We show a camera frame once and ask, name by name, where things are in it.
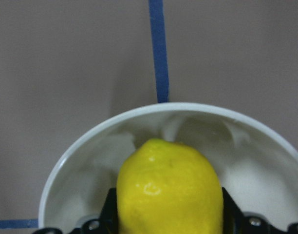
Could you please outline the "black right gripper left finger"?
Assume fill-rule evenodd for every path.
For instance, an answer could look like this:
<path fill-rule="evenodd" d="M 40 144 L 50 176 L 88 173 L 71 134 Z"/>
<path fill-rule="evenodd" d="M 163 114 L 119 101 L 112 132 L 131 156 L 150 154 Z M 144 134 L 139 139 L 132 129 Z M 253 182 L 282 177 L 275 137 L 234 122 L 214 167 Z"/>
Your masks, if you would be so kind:
<path fill-rule="evenodd" d="M 100 215 L 80 219 L 70 234 L 117 234 L 118 213 L 116 188 L 110 188 Z"/>

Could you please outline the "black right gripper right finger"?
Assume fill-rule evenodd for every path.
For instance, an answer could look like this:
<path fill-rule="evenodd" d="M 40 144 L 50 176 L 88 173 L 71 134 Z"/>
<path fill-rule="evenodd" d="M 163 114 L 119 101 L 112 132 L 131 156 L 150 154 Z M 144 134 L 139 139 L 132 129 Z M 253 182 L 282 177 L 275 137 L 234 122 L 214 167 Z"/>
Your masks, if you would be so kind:
<path fill-rule="evenodd" d="M 224 234 L 298 234 L 298 222 L 278 229 L 260 214 L 242 212 L 225 188 L 222 192 Z"/>

